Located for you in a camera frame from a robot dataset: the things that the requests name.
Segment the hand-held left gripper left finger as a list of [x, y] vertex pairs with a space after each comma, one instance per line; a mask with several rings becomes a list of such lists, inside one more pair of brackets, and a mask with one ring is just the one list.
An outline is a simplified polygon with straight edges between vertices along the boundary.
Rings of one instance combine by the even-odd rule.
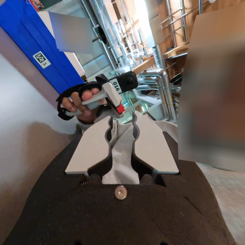
[[66, 174], [97, 174], [102, 178], [112, 168], [113, 118], [105, 117], [87, 129], [70, 159]]

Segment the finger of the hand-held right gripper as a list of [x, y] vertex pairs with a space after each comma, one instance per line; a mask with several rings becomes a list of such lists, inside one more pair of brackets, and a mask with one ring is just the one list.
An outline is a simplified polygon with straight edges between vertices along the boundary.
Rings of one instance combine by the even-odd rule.
[[107, 103], [107, 105], [110, 107], [109, 110], [106, 112], [106, 117], [112, 117], [112, 118], [122, 118], [124, 116], [123, 114], [118, 114], [118, 112], [116, 111], [116, 107], [113, 104]]
[[106, 82], [105, 84], [103, 84], [103, 88], [112, 104], [114, 106], [120, 106], [122, 98], [116, 91], [115, 87], [110, 82]]

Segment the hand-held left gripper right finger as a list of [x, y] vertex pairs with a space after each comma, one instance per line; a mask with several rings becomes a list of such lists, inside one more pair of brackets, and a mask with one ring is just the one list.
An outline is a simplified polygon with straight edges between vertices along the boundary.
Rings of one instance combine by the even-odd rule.
[[178, 174], [179, 169], [164, 132], [152, 120], [135, 111], [132, 117], [133, 137], [131, 166], [139, 178], [151, 175]]

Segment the person's right forearm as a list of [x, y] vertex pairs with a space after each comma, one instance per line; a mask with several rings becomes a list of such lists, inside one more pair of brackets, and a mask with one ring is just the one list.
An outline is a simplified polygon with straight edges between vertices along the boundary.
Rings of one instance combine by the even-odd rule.
[[[79, 121], [80, 128], [84, 133], [93, 124], [84, 124]], [[167, 132], [172, 139], [178, 143], [178, 127], [176, 124], [168, 121], [155, 121], [155, 124], [163, 132]], [[131, 166], [132, 145], [134, 142], [132, 123], [122, 124], [119, 120], [113, 120], [112, 139], [112, 169], [103, 176], [103, 184], [139, 184], [139, 176]], [[167, 162], [165, 157], [167, 150], [153, 149], [150, 146], [151, 159], [155, 160], [157, 156], [161, 157], [162, 162]]]

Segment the person's right hand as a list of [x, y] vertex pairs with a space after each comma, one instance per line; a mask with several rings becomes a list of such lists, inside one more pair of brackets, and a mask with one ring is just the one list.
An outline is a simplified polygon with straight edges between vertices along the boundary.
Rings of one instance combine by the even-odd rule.
[[79, 110], [81, 113], [77, 116], [77, 119], [84, 124], [93, 124], [97, 118], [96, 113], [99, 107], [90, 110], [87, 105], [83, 105], [82, 102], [84, 100], [91, 99], [91, 97], [99, 93], [99, 91], [100, 90], [98, 88], [85, 90], [82, 94], [82, 98], [79, 97], [77, 92], [74, 92], [71, 94], [71, 99], [68, 97], [63, 98], [62, 106], [72, 113], [75, 113], [77, 110]]

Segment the wooden shelf plank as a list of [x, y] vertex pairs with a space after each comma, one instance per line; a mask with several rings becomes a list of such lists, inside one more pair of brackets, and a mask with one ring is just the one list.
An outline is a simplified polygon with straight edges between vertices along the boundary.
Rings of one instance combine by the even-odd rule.
[[155, 58], [151, 57], [150, 59], [144, 61], [142, 64], [140, 64], [139, 66], [135, 67], [134, 69], [132, 69], [132, 71], [138, 75], [141, 72], [147, 70], [148, 68], [150, 68], [151, 66], [153, 66], [155, 64]]

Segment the cluster of silver pipes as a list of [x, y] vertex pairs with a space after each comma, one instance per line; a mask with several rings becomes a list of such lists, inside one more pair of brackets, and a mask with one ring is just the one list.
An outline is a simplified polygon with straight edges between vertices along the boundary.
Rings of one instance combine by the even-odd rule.
[[177, 123], [177, 115], [173, 105], [173, 96], [167, 72], [162, 69], [149, 69], [141, 72], [139, 77], [151, 78], [157, 85], [164, 114], [169, 122]]

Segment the black round handwheel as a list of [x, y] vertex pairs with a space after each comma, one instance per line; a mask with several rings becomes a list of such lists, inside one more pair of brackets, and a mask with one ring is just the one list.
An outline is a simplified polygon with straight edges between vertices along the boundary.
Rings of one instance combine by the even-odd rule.
[[105, 35], [102, 27], [98, 26], [97, 31], [99, 34], [99, 39], [106, 45], [107, 44], [107, 38], [106, 38], [106, 35]]

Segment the brown cardboard box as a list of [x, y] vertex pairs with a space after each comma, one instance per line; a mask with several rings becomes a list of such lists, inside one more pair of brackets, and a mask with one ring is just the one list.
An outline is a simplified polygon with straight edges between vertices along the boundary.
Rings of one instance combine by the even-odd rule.
[[195, 18], [200, 13], [208, 13], [231, 7], [243, 0], [170, 0], [161, 1], [158, 7], [164, 41], [162, 52], [189, 43]]

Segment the blue plastic bin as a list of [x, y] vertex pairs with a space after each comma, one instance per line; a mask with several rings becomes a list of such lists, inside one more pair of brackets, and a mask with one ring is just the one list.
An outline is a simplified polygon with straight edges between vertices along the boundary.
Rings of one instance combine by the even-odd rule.
[[84, 84], [29, 1], [5, 1], [0, 7], [0, 25], [59, 94]]

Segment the silver vertical duct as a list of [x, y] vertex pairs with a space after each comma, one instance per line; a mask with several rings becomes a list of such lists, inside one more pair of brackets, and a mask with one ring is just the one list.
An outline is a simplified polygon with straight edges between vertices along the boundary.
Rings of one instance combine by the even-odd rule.
[[165, 64], [163, 54], [161, 53], [160, 45], [158, 44], [158, 45], [154, 46], [152, 48], [152, 50], [153, 50], [153, 56], [154, 56], [155, 64], [156, 64], [157, 68], [167, 70], [167, 66]]

